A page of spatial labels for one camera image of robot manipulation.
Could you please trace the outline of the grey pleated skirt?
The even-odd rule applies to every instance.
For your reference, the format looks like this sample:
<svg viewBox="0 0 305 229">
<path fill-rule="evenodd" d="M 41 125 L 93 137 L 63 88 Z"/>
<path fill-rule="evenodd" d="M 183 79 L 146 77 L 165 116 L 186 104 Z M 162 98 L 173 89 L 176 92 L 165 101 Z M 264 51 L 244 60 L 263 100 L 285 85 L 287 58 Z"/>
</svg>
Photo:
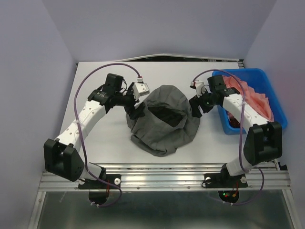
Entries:
<svg viewBox="0 0 305 229">
<path fill-rule="evenodd" d="M 193 117 L 187 97 L 173 85 L 162 85 L 142 102 L 143 117 L 126 116 L 131 141 L 156 157 L 174 154 L 195 139 L 200 118 Z"/>
</svg>

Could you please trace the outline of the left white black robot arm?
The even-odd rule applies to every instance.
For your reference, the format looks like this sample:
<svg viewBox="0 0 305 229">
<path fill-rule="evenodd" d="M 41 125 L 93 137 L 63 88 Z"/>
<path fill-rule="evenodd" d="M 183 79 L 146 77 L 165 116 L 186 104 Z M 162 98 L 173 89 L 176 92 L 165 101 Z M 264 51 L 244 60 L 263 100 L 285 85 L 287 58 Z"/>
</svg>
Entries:
<svg viewBox="0 0 305 229">
<path fill-rule="evenodd" d="M 88 157 L 81 157 L 84 140 L 94 126 L 115 106 L 121 106 L 131 119 L 141 117 L 143 104 L 135 107 L 141 96 L 150 90 L 142 79 L 122 89 L 122 76 L 108 74 L 105 83 L 93 90 L 80 112 L 75 112 L 75 120 L 55 139 L 47 139 L 43 145 L 45 169 L 69 181 L 89 180 L 101 188 L 106 183 L 106 170 L 102 166 L 89 163 Z"/>
</svg>

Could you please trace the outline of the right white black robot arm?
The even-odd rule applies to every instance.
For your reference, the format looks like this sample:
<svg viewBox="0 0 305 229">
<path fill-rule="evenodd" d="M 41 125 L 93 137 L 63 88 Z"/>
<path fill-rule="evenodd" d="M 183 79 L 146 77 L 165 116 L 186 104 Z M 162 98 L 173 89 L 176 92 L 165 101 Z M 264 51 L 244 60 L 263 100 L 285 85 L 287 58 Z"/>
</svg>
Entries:
<svg viewBox="0 0 305 229">
<path fill-rule="evenodd" d="M 230 186 L 256 165 L 282 156 L 281 124 L 258 114 L 246 102 L 244 90 L 228 88 L 221 75 L 209 77 L 207 85 L 193 79 L 190 87 L 196 90 L 196 95 L 189 101 L 193 116 L 201 117 L 218 105 L 231 113 L 238 120 L 241 131 L 247 133 L 246 140 L 239 142 L 238 157 L 224 164 L 220 173 L 210 178 L 212 183 Z"/>
</svg>

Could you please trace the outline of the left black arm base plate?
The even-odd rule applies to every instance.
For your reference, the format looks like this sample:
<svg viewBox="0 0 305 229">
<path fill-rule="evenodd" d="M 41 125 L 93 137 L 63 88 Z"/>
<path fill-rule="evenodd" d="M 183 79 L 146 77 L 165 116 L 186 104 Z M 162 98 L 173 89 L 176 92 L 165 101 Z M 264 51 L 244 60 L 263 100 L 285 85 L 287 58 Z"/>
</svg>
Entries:
<svg viewBox="0 0 305 229">
<path fill-rule="evenodd" d="M 118 187 L 121 187 L 121 180 L 122 180 L 121 174 L 107 174 L 106 179 L 105 179 L 105 181 L 107 183 L 116 185 Z M 80 190 L 90 190 L 90 189 L 106 190 L 106 189 L 115 189 L 115 188 L 112 186 L 106 185 L 104 183 L 101 183 L 98 180 L 85 179 L 83 184 L 79 181 L 78 189 L 80 189 Z"/>
</svg>

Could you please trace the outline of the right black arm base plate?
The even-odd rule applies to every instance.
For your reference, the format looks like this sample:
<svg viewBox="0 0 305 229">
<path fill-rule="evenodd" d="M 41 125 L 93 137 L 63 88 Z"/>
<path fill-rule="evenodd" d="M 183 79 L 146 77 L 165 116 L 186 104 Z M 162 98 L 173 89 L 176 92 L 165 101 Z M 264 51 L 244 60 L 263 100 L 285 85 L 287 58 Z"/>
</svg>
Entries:
<svg viewBox="0 0 305 229">
<path fill-rule="evenodd" d="M 203 188 L 212 189 L 230 189 L 230 188 L 246 188 L 247 180 L 244 174 L 235 177 L 224 177 L 220 173 L 206 173 L 201 183 Z"/>
</svg>

